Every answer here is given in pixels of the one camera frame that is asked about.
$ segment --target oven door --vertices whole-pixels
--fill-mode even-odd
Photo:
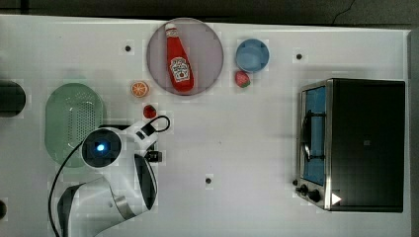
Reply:
[[[298,195],[325,208],[326,83],[301,91]]]

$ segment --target ketchup bottle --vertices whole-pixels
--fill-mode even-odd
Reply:
[[[194,75],[188,56],[182,47],[175,24],[166,24],[167,67],[173,87],[178,92],[189,92],[194,88]]]

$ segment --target oven glass window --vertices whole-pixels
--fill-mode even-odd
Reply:
[[[323,186],[326,88],[319,87],[308,90],[305,93],[305,110],[302,127],[303,145],[301,146],[304,154],[302,177],[305,180]]]

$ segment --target small blue bowl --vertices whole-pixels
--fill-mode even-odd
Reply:
[[[236,51],[236,63],[245,72],[258,72],[269,61],[269,50],[260,40],[248,39]]]

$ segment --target black oven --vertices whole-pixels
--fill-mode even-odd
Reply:
[[[404,82],[306,86],[298,124],[301,198],[332,211],[403,211]]]

